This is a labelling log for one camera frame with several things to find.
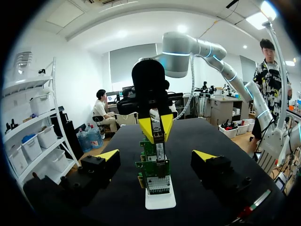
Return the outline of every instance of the green circuit board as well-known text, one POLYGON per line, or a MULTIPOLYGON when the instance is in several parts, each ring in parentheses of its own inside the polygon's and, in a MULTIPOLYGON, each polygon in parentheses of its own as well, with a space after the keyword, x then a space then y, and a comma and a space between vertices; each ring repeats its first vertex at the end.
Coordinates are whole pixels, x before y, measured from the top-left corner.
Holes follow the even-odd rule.
POLYGON ((157 155, 156 145, 152 144, 147 138, 140 142, 140 146, 144 148, 144 153, 147 156, 157 155))
POLYGON ((157 161, 156 145, 147 138, 140 142, 140 146, 144 151, 140 155, 141 161, 135 162, 135 165, 140 171, 138 180, 141 188, 147 188, 149 194, 168 193, 170 160, 157 161))
POLYGON ((162 163, 157 163, 155 161, 138 161, 136 162, 136 167, 142 170, 142 175, 149 177, 159 177, 163 178, 170 175, 170 164, 169 159, 162 163))

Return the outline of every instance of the gray cabinet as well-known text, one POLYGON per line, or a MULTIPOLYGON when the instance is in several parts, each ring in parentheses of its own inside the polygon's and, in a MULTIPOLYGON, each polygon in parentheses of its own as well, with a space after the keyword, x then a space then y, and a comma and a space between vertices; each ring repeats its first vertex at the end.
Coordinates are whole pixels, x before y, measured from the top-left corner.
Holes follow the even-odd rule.
POLYGON ((228 121, 238 121, 242 119, 248 119, 249 116, 249 106, 242 100, 237 98, 228 97, 228 99, 223 100, 221 97, 212 98, 211 100, 211 119, 210 123, 218 127, 228 121), (240 114, 232 116, 233 107, 240 109, 240 114))

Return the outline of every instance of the white shirt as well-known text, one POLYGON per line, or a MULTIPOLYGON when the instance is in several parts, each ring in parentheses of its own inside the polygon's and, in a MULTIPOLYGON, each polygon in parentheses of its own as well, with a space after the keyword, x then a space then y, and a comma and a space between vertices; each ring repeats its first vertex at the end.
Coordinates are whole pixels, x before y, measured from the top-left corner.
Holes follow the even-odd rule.
POLYGON ((104 102, 96 100, 93 108, 93 116, 104 116, 107 114, 104 110, 104 102))
MULTIPOLYGON (((173 103, 173 105, 168 106, 168 107, 169 107, 169 109, 171 110, 171 112, 177 112, 174 103, 173 103)), ((158 121, 160 120, 160 116, 159 116, 158 110, 150 109, 150 116, 151 116, 153 119, 156 119, 156 120, 158 120, 158 121)))

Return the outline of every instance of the white robotic arm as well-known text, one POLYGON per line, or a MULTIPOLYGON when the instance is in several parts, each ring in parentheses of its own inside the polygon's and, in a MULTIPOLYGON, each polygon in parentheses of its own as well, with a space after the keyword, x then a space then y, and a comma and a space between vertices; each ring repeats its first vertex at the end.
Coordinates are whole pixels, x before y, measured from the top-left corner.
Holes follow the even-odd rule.
POLYGON ((258 164, 269 174, 273 170, 273 165, 277 161, 283 163, 285 155, 290 153, 289 140, 291 140, 292 149, 301 145, 300 124, 292 129, 290 136, 285 130, 276 128, 271 123, 272 114, 257 85, 250 81, 244 86, 236 71, 223 61, 227 51, 219 44, 195 39, 179 32, 167 32, 163 35, 162 54, 156 56, 155 59, 163 65, 166 76, 182 78, 187 75, 191 54, 203 58, 210 67, 218 70, 241 95, 244 102, 254 101, 254 109, 261 129, 266 130, 260 145, 263 153, 258 164))

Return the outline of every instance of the person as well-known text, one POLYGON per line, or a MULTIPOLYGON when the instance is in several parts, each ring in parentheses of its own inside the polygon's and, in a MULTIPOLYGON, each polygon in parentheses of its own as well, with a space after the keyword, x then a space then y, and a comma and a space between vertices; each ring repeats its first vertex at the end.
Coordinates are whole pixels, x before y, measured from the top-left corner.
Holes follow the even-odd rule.
MULTIPOLYGON (((168 90, 169 89, 169 81, 165 80, 165 89, 168 90)), ((168 106, 169 109, 171 110, 171 112, 178 112, 175 108, 175 104, 173 103, 173 105, 171 106, 168 106)), ((160 116, 159 116, 159 112, 157 109, 150 109, 150 116, 153 118, 153 119, 156 119, 156 120, 160 120, 160 116)))
POLYGON ((120 100, 118 103, 117 103, 117 109, 119 111, 119 114, 121 115, 128 115, 128 114, 131 114, 133 112, 137 112, 138 111, 138 108, 136 105, 124 105, 121 107, 121 104, 130 100, 130 94, 132 92, 132 89, 131 88, 128 88, 128 89, 124 89, 122 91, 122 95, 123 95, 123 99, 120 100))
MULTIPOLYGON (((260 47, 265 58, 261 64, 257 65, 253 81, 258 84, 263 99, 267 103, 274 120, 276 120, 280 114, 282 90, 280 72, 277 73, 273 70, 269 70, 271 67, 277 66, 277 62, 275 61, 275 47, 268 39, 262 39, 260 47)), ((290 86, 288 86, 287 95, 288 99, 292 97, 292 89, 290 86)), ((261 131, 263 129, 265 128, 260 127, 259 121, 256 118, 252 131, 254 138, 252 139, 247 151, 251 157, 257 148, 257 142, 261 140, 261 131)))
POLYGON ((104 119, 100 122, 102 125, 110 125, 111 132, 117 131, 116 120, 114 112, 105 112, 105 108, 108 107, 107 95, 104 89, 98 90, 96 93, 97 100, 93 108, 93 116, 102 116, 104 119))

